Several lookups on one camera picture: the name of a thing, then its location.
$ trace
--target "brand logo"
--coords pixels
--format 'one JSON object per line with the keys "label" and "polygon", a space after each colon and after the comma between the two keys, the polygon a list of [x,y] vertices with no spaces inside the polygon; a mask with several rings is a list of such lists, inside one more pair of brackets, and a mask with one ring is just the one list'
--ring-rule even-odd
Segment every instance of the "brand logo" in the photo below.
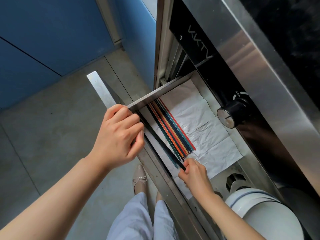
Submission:
{"label": "brand logo", "polygon": [[200,45],[202,44],[201,51],[202,51],[204,48],[207,50],[206,59],[211,58],[212,55],[208,56],[209,50],[207,49],[207,47],[205,46],[205,44],[202,42],[202,40],[197,39],[197,33],[196,33],[195,31],[191,31],[190,29],[191,29],[191,25],[189,26],[188,33],[191,33],[191,36],[192,36],[193,40],[197,42],[198,47],[200,47],[200,46],[199,46],[199,43],[200,43]]}

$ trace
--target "foot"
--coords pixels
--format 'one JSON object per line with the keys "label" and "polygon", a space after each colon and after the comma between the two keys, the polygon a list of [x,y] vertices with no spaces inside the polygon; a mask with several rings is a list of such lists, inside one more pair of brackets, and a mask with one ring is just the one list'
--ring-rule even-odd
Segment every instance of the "foot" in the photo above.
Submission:
{"label": "foot", "polygon": [[158,202],[159,200],[163,200],[163,198],[162,198],[162,195],[160,194],[160,192],[158,191],[157,196],[156,196],[156,198],[155,198],[155,203],[157,204],[157,202]]}
{"label": "foot", "polygon": [[134,195],[140,192],[147,194],[147,176],[141,164],[137,166],[132,180]]}

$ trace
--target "hand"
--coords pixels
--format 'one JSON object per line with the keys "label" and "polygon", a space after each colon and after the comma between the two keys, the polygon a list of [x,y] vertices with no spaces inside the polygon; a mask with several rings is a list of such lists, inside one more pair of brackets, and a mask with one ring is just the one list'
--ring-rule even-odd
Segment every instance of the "hand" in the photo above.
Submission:
{"label": "hand", "polygon": [[184,166],[186,171],[180,169],[178,176],[184,181],[186,187],[190,189],[199,203],[204,198],[214,194],[205,166],[193,158],[187,158],[184,161]]}
{"label": "hand", "polygon": [[144,125],[139,121],[139,116],[124,105],[116,104],[107,109],[87,157],[109,171],[132,161],[145,144]]}

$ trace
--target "white container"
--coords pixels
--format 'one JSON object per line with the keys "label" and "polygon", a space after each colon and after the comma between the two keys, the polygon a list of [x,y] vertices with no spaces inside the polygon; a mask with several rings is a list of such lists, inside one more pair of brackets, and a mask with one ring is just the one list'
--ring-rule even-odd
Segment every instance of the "white container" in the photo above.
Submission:
{"label": "white container", "polygon": [[226,204],[267,240],[304,239],[294,213],[263,190],[237,190],[226,199]]}

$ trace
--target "person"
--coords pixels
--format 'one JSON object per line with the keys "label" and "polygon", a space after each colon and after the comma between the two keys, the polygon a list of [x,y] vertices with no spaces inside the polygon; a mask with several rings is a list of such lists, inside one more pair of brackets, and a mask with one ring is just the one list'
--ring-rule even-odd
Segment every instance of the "person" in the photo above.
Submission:
{"label": "person", "polygon": [[[65,239],[85,203],[116,167],[132,161],[144,147],[144,126],[126,106],[109,108],[91,152],[54,186],[0,231],[0,239]],[[228,240],[264,239],[214,193],[206,168],[194,159],[184,162],[179,177],[212,217]],[[107,239],[178,239],[174,223],[160,194],[154,227],[148,214],[146,174],[141,165],[135,172],[135,196],[112,224]]]}

